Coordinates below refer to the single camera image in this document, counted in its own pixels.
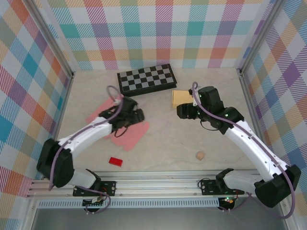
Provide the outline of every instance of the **black and white chessboard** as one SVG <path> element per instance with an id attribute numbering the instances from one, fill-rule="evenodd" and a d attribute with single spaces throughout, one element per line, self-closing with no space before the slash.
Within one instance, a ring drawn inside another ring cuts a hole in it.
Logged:
<path id="1" fill-rule="evenodd" d="M 169 64 L 118 73 L 120 92 L 127 97 L 176 88 Z"/>

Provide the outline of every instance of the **wooden cube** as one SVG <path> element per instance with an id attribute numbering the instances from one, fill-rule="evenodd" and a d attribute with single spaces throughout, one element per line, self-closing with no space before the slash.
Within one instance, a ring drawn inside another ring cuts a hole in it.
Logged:
<path id="1" fill-rule="evenodd" d="M 202 160 L 202 158 L 205 156 L 205 154 L 203 153 L 203 152 L 198 152 L 197 154 L 196 154 L 196 158 L 198 159 L 198 160 Z"/>

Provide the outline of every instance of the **red block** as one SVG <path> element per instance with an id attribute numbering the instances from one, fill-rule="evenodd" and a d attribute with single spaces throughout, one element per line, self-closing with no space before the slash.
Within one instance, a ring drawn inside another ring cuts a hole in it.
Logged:
<path id="1" fill-rule="evenodd" d="M 111 157 L 109 163 L 121 167 L 123 160 Z"/>

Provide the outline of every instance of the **marble surface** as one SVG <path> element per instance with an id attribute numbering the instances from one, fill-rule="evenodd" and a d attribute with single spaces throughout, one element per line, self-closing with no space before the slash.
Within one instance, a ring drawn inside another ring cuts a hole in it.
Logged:
<path id="1" fill-rule="evenodd" d="M 85 118 L 108 98 L 106 86 L 118 86 L 117 72 L 120 71 L 77 71 L 59 138 L 86 125 Z M 238 109 L 252 125 L 235 69 L 173 69 L 173 72 L 178 81 L 176 89 L 187 90 L 193 81 L 201 87 L 212 85 L 218 89 L 224 105 Z M 244 153 L 220 132 L 203 129 L 199 120 L 179 119 L 176 109 L 172 109 L 172 90 L 133 99 L 139 103 L 145 120 L 150 123 L 148 132 L 134 149 L 124 151 L 110 139 L 101 139 L 79 154 L 74 162 L 75 168 L 92 171 L 255 169 Z M 199 151 L 205 153 L 202 161 L 196 158 Z M 122 167 L 109 164 L 110 157 L 122 159 Z"/>

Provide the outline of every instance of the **pink paper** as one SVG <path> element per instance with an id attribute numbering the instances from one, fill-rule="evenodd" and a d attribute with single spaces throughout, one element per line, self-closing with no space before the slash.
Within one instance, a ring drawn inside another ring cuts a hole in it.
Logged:
<path id="1" fill-rule="evenodd" d="M 95 112 L 93 112 L 88 118 L 86 118 L 85 121 L 87 123 L 91 123 L 102 111 L 112 106 L 114 106 L 113 100 L 111 98 L 108 98 L 101 106 L 99 106 L 98 109 L 95 110 Z M 125 129 L 125 127 L 119 129 L 116 135 L 119 136 Z M 114 144 L 118 146 L 124 146 L 124 150 L 129 151 L 134 148 L 134 146 L 138 143 L 138 141 L 147 132 L 148 129 L 148 122 L 137 123 L 135 125 L 129 126 L 128 130 L 121 137 L 116 138 L 114 136 L 115 133 L 112 133 L 105 137 L 105 139 L 111 138 L 111 141 Z"/>

